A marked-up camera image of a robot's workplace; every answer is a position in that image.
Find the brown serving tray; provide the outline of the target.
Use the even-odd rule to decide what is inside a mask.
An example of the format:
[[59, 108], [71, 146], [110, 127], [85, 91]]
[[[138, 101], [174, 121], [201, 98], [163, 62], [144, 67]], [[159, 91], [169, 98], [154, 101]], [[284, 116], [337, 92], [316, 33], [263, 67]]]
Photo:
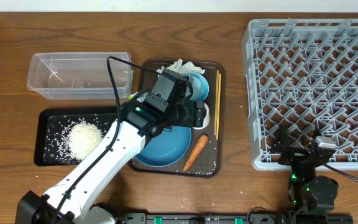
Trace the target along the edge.
[[[146, 149], [143, 149], [140, 154], [130, 160], [129, 165], [132, 169], [139, 172], [203, 178], [210, 178], [218, 173], [223, 151], [226, 71], [224, 67], [217, 62], [194, 61], [193, 64], [205, 70], [204, 77], [209, 83], [209, 94], [205, 102], [212, 113], [215, 112], [216, 104], [216, 74], [221, 74], [219, 118], [217, 119], [215, 115], [212, 115], [212, 120], [204, 129], [174, 127], [171, 131], [165, 130], [156, 138], [157, 140], [172, 139], [176, 134], [181, 134], [185, 138], [183, 141], [177, 140], [177, 145], [180, 148], [172, 150], [176, 153], [176, 156], [168, 156], [166, 159], [160, 157], [157, 160], [147, 160], [146, 163], [143, 163], [146, 160], [143, 155], [147, 152]], [[197, 140], [204, 134], [209, 137], [208, 143], [195, 159], [192, 166], [184, 171], [183, 167], [192, 149]]]

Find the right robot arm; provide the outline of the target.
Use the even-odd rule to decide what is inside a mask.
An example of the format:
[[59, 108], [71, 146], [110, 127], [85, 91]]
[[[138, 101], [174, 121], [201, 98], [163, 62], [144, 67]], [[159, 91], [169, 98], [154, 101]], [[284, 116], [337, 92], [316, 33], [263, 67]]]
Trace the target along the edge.
[[303, 148], [290, 144], [284, 125], [279, 126], [276, 143], [270, 148], [278, 153], [280, 165], [289, 166], [288, 199], [295, 207], [277, 216], [277, 223], [327, 223], [328, 212], [334, 209], [339, 188], [336, 180], [316, 175], [316, 168], [325, 165], [336, 151], [336, 142], [314, 130], [312, 142]]

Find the crumpled white tissue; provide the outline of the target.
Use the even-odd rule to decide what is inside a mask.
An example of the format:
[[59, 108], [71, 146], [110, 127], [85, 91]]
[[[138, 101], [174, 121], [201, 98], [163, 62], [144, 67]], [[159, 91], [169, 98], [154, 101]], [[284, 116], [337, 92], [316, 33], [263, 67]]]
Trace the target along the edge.
[[205, 69], [195, 66], [193, 62], [183, 63], [182, 59], [174, 61], [174, 63], [168, 66], [167, 69], [180, 74], [195, 72], [203, 75], [205, 73]]

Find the wooden chopstick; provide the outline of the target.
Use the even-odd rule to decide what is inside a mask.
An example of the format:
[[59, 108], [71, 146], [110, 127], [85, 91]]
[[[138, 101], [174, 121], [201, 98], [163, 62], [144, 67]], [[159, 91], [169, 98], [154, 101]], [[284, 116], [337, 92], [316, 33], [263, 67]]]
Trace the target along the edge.
[[214, 110], [214, 135], [216, 136], [217, 115], [218, 115], [218, 90], [219, 90], [219, 70], [216, 70], [216, 88], [215, 88], [215, 110]]
[[219, 122], [220, 122], [220, 102], [221, 102], [221, 73], [219, 74], [218, 83], [218, 106], [217, 106], [217, 128], [216, 128], [216, 140], [219, 139]]

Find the dark blue plate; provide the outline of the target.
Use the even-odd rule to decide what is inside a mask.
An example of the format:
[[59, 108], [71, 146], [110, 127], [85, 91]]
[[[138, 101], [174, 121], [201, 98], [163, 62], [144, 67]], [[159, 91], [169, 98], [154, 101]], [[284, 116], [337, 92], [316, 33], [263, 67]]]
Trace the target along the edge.
[[183, 126], [165, 128], [160, 135], [151, 139], [135, 158], [147, 166], [169, 166], [185, 155], [191, 137], [191, 128]]

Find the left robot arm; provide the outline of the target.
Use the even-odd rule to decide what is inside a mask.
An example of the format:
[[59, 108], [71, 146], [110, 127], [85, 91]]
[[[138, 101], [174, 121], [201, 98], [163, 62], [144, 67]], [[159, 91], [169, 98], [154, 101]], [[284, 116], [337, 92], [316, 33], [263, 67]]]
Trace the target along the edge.
[[117, 107], [117, 119], [103, 140], [63, 180], [42, 196], [27, 192], [19, 201], [16, 223], [115, 223], [92, 209], [119, 170], [169, 126], [202, 127], [204, 103], [193, 101], [188, 74], [164, 69], [151, 90], [139, 91]]

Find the left wooden chopstick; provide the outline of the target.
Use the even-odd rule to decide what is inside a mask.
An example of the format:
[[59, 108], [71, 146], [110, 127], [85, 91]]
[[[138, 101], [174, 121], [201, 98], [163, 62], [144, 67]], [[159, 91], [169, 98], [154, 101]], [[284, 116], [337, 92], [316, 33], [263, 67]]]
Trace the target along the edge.
[[219, 70], [216, 70], [216, 88], [215, 88], [215, 110], [214, 110], [214, 135], [216, 136], [217, 115], [218, 115], [218, 90], [219, 90]]

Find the light blue bowl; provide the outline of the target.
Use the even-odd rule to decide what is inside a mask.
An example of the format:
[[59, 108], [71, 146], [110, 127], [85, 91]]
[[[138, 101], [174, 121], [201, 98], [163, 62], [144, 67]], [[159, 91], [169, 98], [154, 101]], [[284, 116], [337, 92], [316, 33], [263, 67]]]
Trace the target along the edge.
[[205, 100], [209, 94], [209, 83], [207, 79], [203, 75], [195, 72], [186, 73], [184, 77], [188, 78], [188, 81], [193, 87], [193, 94], [190, 100]]

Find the orange carrot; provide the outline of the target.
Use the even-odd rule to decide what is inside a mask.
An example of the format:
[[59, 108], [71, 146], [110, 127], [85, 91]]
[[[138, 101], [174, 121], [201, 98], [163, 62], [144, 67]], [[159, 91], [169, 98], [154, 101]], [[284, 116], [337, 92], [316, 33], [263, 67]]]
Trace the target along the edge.
[[183, 172], [187, 171], [195, 162], [195, 160], [197, 159], [198, 155], [201, 153], [201, 151], [204, 149], [204, 147], [207, 145], [207, 143], [209, 142], [209, 137], [207, 135], [202, 135], [196, 142], [195, 146], [193, 147], [188, 160], [186, 161], [184, 167], [183, 167]]

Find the clear plastic bin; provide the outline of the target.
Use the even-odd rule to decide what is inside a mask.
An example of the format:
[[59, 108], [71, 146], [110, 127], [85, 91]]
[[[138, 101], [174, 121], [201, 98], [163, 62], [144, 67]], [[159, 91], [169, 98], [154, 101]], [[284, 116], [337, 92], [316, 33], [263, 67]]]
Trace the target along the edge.
[[130, 62], [127, 52], [54, 52], [32, 56], [27, 88], [48, 100], [113, 100], [107, 57]]

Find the white cup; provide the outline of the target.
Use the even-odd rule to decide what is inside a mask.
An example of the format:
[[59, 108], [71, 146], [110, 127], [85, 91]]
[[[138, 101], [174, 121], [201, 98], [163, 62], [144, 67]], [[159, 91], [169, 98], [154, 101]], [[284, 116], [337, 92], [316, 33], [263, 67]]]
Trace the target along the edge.
[[203, 103], [203, 104], [204, 104], [203, 125], [202, 125], [202, 127], [193, 127], [193, 129], [201, 130], [201, 129], [205, 129], [209, 125], [209, 122], [210, 122], [209, 106], [206, 103]]

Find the black waste tray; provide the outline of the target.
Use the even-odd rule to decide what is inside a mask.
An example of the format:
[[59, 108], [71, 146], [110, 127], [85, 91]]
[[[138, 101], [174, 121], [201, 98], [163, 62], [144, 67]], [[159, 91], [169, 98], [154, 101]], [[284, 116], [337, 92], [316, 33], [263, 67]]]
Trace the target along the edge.
[[77, 165], [80, 160], [71, 155], [68, 135], [77, 124], [96, 126], [105, 136], [116, 119], [116, 107], [54, 108], [39, 115], [34, 151], [37, 166]]

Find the white rice pile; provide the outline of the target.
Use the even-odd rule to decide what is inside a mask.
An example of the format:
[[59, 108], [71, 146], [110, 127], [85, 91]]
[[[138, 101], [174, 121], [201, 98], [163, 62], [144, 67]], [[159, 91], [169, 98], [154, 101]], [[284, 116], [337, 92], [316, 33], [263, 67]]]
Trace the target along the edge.
[[110, 122], [96, 114], [52, 116], [47, 125], [43, 160], [47, 165], [81, 162], [101, 142]]

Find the right wooden chopstick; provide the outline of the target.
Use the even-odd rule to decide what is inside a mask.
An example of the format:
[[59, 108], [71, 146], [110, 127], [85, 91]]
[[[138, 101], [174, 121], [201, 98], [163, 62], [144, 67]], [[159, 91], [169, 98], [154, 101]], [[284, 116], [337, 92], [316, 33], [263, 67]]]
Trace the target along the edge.
[[216, 128], [216, 140], [219, 139], [219, 122], [220, 122], [220, 102], [221, 102], [221, 73], [219, 74], [218, 83], [218, 106], [217, 106], [217, 128]]

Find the grey dishwasher rack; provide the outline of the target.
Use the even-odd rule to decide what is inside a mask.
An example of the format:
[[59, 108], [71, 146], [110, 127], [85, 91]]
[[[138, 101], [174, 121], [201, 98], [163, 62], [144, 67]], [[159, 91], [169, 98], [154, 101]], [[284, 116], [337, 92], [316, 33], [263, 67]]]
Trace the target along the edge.
[[271, 147], [284, 125], [293, 147], [320, 130], [330, 165], [358, 170], [358, 19], [254, 19], [241, 43], [252, 166], [283, 170]]

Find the yellow foil snack wrapper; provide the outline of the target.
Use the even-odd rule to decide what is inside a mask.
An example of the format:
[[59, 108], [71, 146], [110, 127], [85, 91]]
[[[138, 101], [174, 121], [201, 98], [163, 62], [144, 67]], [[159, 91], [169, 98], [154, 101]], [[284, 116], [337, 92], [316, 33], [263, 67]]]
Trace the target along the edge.
[[139, 102], [143, 102], [146, 95], [147, 95], [147, 92], [148, 90], [140, 90], [132, 95], [129, 96], [129, 99], [132, 100], [132, 99], [135, 99]]

